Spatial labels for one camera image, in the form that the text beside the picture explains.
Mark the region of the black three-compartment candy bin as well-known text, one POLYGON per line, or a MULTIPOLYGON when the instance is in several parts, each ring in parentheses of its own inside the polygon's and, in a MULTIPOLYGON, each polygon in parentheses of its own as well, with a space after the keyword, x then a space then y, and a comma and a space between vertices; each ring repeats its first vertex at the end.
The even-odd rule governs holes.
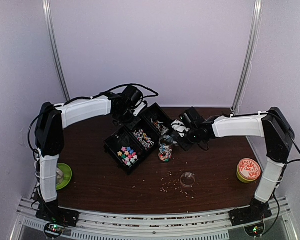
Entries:
POLYGON ((171 131, 172 120, 154 103, 131 124, 122 126, 104 141, 104 150, 127 175, 149 157, 160 137, 171 131))

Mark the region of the clear plastic jar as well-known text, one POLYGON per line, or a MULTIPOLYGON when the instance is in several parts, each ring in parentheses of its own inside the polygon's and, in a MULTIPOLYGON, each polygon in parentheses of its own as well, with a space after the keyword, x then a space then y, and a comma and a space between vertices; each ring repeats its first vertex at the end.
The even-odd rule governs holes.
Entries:
POLYGON ((158 157, 162 162, 170 162, 172 160, 172 153, 174 147, 174 140, 169 135, 163 135, 158 142, 158 157))

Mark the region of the metal scoop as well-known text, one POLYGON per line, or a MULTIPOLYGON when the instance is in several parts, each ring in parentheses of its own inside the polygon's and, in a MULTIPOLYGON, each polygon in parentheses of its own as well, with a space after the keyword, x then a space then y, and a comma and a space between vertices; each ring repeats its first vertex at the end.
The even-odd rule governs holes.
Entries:
POLYGON ((172 133, 172 134, 171 134, 171 137, 172 137, 172 139, 173 139, 173 145, 174 145, 175 147, 178 147, 178 146, 179 146, 179 143, 178 143, 178 136, 175 135, 174 133, 172 133))

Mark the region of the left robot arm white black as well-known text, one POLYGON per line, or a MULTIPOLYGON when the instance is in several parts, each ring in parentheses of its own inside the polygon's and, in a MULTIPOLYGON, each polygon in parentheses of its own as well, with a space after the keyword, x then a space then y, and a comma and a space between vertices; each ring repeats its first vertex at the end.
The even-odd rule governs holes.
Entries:
POLYGON ((100 116, 111 115, 119 124, 130 124, 138 118, 148 103, 137 83, 123 84, 121 93, 114 88, 95 96, 79 96, 65 103, 42 105, 39 115, 34 119, 36 147, 32 149, 38 161, 39 196, 45 205, 42 213, 51 222, 62 218, 62 211, 53 202, 58 198, 57 165, 65 146, 64 129, 73 124, 100 116))

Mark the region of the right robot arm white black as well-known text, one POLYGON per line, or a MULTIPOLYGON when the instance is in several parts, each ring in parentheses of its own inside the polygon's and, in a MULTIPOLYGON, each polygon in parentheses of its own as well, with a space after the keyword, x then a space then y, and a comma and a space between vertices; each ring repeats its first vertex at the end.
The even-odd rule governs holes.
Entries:
POLYGON ((240 182, 236 164, 241 158, 253 158, 266 164, 266 142, 261 137, 231 136, 212 140, 209 151, 197 146, 187 153, 177 153, 179 170, 195 173, 194 187, 174 194, 176 209, 181 212, 205 212, 248 205, 260 185, 240 182))

